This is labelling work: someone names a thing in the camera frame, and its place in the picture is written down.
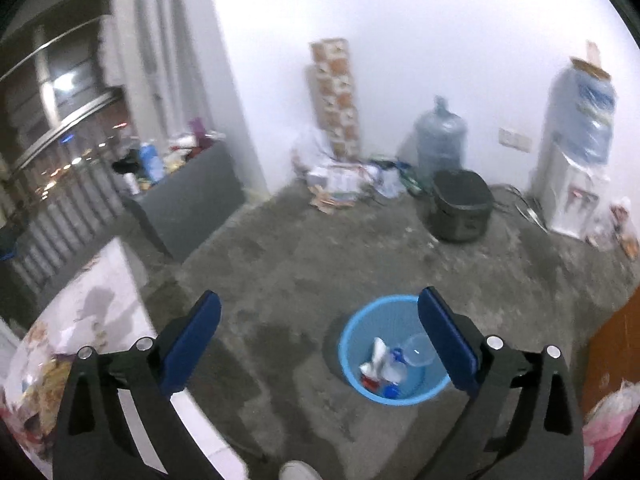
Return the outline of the small white bottle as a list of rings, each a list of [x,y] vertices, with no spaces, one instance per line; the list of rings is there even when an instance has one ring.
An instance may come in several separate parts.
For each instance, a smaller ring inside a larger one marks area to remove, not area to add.
[[[141,193],[138,179],[132,172],[127,172],[122,176],[127,185],[128,191],[132,196],[137,196]]]

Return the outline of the tall patterned cardboard box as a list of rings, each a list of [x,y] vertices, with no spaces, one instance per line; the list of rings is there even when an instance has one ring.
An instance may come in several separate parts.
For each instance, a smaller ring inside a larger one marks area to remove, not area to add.
[[[356,160],[360,157],[360,132],[348,41],[344,38],[315,41],[310,44],[310,53],[324,130],[333,154],[339,160]]]

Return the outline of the empty blue water jug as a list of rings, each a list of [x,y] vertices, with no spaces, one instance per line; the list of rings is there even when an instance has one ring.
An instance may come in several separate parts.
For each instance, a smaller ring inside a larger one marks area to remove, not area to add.
[[[464,119],[451,113],[443,96],[434,97],[434,107],[414,123],[416,133],[416,176],[427,186],[440,170],[462,168],[466,133]]]

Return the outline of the plastic bottle blue cap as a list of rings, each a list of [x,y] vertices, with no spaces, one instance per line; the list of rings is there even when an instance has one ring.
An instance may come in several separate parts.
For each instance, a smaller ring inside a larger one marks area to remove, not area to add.
[[[368,391],[376,393],[386,399],[398,399],[400,397],[400,386],[404,383],[402,382],[400,385],[376,384],[375,382],[368,382],[361,377],[360,382]]]

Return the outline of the blue mesh trash basket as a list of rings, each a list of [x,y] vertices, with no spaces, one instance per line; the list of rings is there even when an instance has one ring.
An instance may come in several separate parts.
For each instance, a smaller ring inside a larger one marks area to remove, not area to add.
[[[408,377],[400,386],[398,399],[386,399],[368,391],[360,382],[359,367],[370,360],[375,338],[389,347],[399,347],[410,336],[425,333],[418,315],[416,296],[395,295],[374,300],[360,309],[346,324],[337,346],[343,373],[348,382],[371,401],[389,406],[419,404],[437,396],[450,383],[439,357],[426,367],[408,364]]]

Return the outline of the clear plastic bowl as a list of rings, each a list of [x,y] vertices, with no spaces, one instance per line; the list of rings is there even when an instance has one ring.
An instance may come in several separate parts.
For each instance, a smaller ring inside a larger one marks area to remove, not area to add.
[[[410,336],[400,346],[404,361],[412,367],[426,367],[433,363],[436,351],[426,333]]]

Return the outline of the blue detergent bottle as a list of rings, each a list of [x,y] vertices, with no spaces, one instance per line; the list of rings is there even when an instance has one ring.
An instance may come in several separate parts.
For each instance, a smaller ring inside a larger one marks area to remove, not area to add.
[[[145,175],[152,184],[157,184],[165,177],[165,167],[160,154],[152,143],[140,145],[139,157]]]

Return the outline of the pile of paper packaging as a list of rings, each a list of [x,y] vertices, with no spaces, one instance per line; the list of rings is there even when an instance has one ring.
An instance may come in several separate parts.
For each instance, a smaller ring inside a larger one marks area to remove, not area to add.
[[[398,163],[392,160],[331,162],[305,174],[310,204],[324,214],[352,208],[360,200],[394,200],[407,192]]]

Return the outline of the grey curtain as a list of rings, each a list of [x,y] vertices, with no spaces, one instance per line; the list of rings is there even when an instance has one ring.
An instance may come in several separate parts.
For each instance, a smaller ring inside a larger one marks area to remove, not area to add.
[[[227,140],[238,111],[214,0],[111,0],[117,58],[134,128],[168,143],[201,119]]]

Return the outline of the metal balcony railing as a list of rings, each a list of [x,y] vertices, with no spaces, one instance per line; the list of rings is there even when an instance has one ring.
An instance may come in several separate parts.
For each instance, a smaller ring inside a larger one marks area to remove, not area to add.
[[[112,169],[130,131],[122,92],[75,110],[10,166],[1,182],[1,279],[29,299],[52,287],[122,214]]]

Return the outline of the white shoe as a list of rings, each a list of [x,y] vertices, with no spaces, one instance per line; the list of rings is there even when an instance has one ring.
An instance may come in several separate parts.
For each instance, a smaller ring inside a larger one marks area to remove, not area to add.
[[[307,463],[290,460],[280,468],[279,480],[322,480],[322,477]]]

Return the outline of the white water dispenser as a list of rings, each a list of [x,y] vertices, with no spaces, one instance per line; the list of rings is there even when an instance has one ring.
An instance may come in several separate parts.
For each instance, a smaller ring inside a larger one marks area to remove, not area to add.
[[[582,165],[553,143],[535,186],[546,229],[583,240],[609,183],[605,166]]]

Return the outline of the purple yellow noodle bag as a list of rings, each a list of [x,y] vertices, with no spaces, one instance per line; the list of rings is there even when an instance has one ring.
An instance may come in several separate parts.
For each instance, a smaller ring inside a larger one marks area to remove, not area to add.
[[[41,367],[41,375],[27,388],[17,408],[18,419],[27,430],[43,437],[53,434],[72,364],[70,356],[56,354]]]

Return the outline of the pink plastic bag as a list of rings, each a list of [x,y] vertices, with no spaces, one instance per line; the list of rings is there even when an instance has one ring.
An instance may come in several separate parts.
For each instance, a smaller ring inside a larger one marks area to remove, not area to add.
[[[591,479],[612,455],[638,407],[638,382],[624,380],[620,388],[607,394],[589,412],[582,428],[585,479]]]

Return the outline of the black rice cooker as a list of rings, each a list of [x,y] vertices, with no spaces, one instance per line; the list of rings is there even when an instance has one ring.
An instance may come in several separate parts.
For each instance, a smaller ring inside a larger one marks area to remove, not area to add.
[[[469,243],[487,231],[494,196],[483,178],[470,170],[440,170],[433,174],[426,223],[438,240]]]

